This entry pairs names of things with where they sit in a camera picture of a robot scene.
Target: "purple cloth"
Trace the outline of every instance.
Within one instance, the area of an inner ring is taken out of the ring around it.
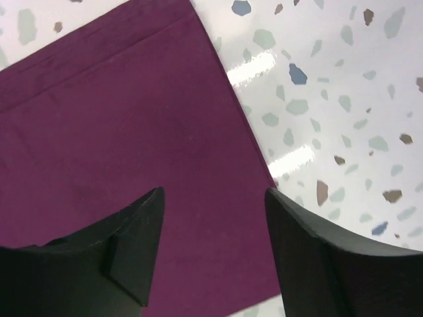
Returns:
[[[43,244],[163,186],[143,317],[222,317],[279,293],[273,185],[188,0],[130,1],[0,73],[0,244]]]

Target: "terrazzo surface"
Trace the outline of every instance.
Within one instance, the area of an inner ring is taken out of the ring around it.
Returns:
[[[0,0],[0,69],[124,2]],[[279,189],[358,234],[423,250],[423,2],[193,5]],[[275,297],[233,316],[284,310]]]

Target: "purple napkin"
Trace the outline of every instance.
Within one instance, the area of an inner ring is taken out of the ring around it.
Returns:
[[[0,73],[0,244],[43,244],[163,186],[143,317],[222,317],[279,293],[273,186],[188,0],[129,1]]]

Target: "speckled countertop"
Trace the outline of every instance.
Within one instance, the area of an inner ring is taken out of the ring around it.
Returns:
[[[0,0],[0,69],[126,0]],[[194,0],[279,189],[423,250],[420,0]],[[280,297],[236,317],[284,316]]]

